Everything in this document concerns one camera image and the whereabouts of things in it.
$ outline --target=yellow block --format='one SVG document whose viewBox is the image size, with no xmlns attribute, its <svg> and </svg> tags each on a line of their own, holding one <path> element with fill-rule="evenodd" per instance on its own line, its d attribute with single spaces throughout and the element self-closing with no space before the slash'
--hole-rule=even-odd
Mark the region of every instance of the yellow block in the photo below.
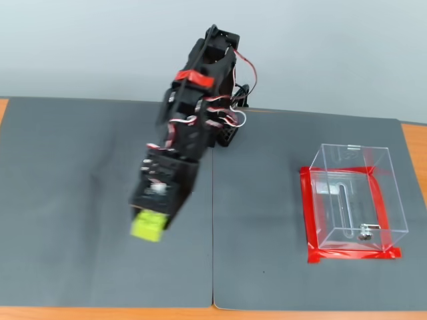
<svg viewBox="0 0 427 320">
<path fill-rule="evenodd" d="M 147 241 L 159 242 L 167 222 L 164 213 L 142 209 L 132 223 L 131 235 Z"/>
</svg>

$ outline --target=transparent plastic box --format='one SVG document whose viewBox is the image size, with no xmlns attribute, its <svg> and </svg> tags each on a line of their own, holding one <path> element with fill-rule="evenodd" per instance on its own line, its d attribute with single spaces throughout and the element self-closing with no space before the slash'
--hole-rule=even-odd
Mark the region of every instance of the transparent plastic box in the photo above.
<svg viewBox="0 0 427 320">
<path fill-rule="evenodd" d="M 310 179 L 320 249 L 386 251 L 408 233 L 388 148 L 322 144 Z"/>
</svg>

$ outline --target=gray mat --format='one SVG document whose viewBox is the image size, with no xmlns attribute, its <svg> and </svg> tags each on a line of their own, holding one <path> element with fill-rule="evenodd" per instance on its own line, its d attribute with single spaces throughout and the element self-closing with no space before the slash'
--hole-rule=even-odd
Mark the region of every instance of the gray mat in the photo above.
<svg viewBox="0 0 427 320">
<path fill-rule="evenodd" d="M 127 205 L 156 103 L 9 102 L 0 132 L 0 305 L 211 305 L 211 152 L 163 241 Z"/>
<path fill-rule="evenodd" d="M 299 169 L 321 143 L 389 147 L 409 234 L 402 259 L 307 263 Z M 426 310 L 427 213 L 400 123 L 248 113 L 213 153 L 213 296 L 224 309 Z"/>
</svg>

